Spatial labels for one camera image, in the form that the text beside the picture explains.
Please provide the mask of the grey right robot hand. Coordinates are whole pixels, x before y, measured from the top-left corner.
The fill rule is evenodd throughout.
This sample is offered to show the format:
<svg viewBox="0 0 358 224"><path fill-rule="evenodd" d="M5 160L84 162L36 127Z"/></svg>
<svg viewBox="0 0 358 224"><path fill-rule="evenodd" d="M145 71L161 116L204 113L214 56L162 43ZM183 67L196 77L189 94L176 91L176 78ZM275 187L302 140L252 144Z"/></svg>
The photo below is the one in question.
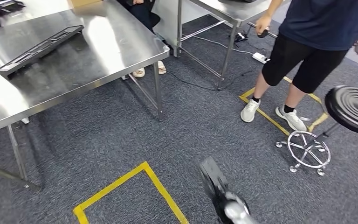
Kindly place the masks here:
<svg viewBox="0 0 358 224"><path fill-rule="evenodd" d="M220 197L228 191L227 178L211 156L201 162L199 169L204 190L211 199Z"/></svg>

